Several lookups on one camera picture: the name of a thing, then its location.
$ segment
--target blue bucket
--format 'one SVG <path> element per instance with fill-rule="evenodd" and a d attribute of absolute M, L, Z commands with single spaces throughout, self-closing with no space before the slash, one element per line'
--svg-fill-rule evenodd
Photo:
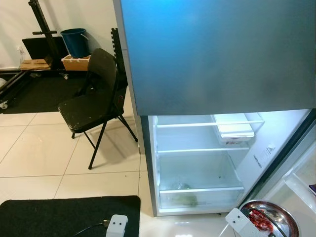
<path fill-rule="evenodd" d="M 75 28 L 64 30 L 60 33 L 73 58 L 83 58 L 90 55 L 88 38 L 85 36 L 85 32 L 86 30 L 83 28 Z"/>

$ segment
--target white plug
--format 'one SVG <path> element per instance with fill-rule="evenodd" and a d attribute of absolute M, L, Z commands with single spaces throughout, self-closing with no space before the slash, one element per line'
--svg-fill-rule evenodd
<path fill-rule="evenodd" d="M 23 48 L 20 45 L 16 46 L 16 51 L 18 51 L 20 54 L 24 53 Z"/>
<path fill-rule="evenodd" d="M 231 210 L 225 219 L 241 237 L 266 237 L 237 208 Z"/>
<path fill-rule="evenodd" d="M 106 237 L 123 237 L 127 222 L 127 216 L 113 215 L 107 229 Z"/>

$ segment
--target stainless steel bowl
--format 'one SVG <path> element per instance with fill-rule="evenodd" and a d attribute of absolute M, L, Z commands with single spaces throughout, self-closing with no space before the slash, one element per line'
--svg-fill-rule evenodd
<path fill-rule="evenodd" d="M 300 231 L 293 216 L 284 208 L 267 201 L 252 200 L 241 206 L 241 212 L 249 217 L 252 210 L 259 210 L 272 223 L 275 237 L 299 237 Z"/>

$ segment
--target white tile floor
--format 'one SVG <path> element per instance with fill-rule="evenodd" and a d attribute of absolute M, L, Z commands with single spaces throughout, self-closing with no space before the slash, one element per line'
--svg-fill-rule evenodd
<path fill-rule="evenodd" d="M 130 100 L 124 110 L 135 131 Z M 99 131 L 88 132 L 92 141 Z M 121 122 L 109 122 L 94 169 L 88 170 L 92 152 L 84 135 L 71 139 L 58 112 L 0 114 L 0 204 L 8 199 L 138 195 L 141 237 L 218 237 L 226 225 L 218 214 L 154 218 L 145 156 Z M 222 237 L 235 235 L 227 228 Z"/>

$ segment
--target black floor mat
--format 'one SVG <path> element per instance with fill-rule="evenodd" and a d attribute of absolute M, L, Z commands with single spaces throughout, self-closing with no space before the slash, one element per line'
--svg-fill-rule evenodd
<path fill-rule="evenodd" d="M 83 86 L 85 73 L 69 74 L 68 80 L 56 73 L 42 73 L 41 77 L 26 76 L 16 89 L 14 99 L 10 99 L 4 114 L 38 113 L 58 111 L 59 103 L 68 100 Z"/>
<path fill-rule="evenodd" d="M 9 200 L 0 206 L 1 237 L 72 237 L 91 225 L 126 215 L 124 237 L 139 233 L 140 199 L 137 196 L 53 200 Z M 80 237 L 104 237 L 102 226 Z"/>

